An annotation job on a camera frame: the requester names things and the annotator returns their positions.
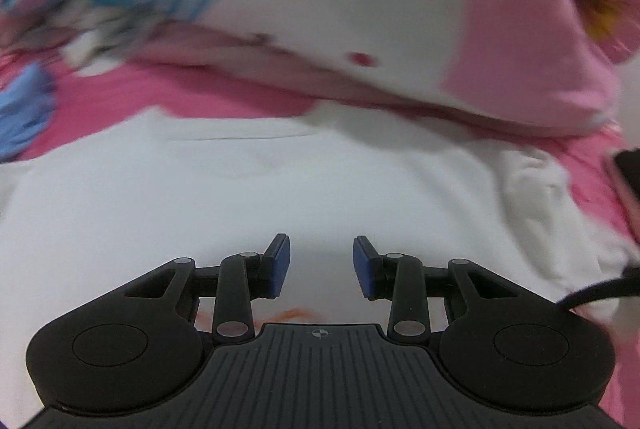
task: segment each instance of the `pink blanket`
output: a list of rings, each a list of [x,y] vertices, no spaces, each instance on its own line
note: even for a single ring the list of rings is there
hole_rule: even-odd
[[[17,56],[0,64],[0,84],[33,56]],[[22,155],[44,154],[62,144],[96,133],[160,105],[179,117],[257,118],[298,116],[315,99],[283,89],[235,80],[204,68],[131,62],[101,76],[80,78],[62,63],[50,65],[58,80],[58,110],[49,127]],[[620,130],[607,126],[585,138],[534,140],[515,135],[491,136],[537,146],[553,154],[572,177],[572,194],[588,215],[631,237],[628,224],[602,164],[602,155],[625,145]],[[640,428],[640,341],[620,345],[618,364],[602,407],[628,429]]]

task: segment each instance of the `smartphone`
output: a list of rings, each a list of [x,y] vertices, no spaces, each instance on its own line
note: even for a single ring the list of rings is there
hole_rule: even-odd
[[[611,153],[606,158],[606,167],[625,208],[631,231],[640,243],[640,149]]]

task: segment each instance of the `white cloth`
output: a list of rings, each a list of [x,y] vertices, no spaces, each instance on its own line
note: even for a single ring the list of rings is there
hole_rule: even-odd
[[[69,0],[47,16],[47,26],[82,31],[60,49],[66,63],[83,77],[101,75],[124,64],[163,21],[160,14],[95,6],[90,0]]]
[[[24,365],[33,334],[175,257],[217,265],[285,232],[282,296],[254,301],[256,317],[308,308],[386,327],[389,304],[362,297],[351,265],[359,234],[430,266],[474,260],[552,300],[638,256],[612,233],[606,244],[591,235],[547,154],[336,104],[257,120],[154,108],[0,166],[0,200],[0,419],[10,428],[40,408]]]

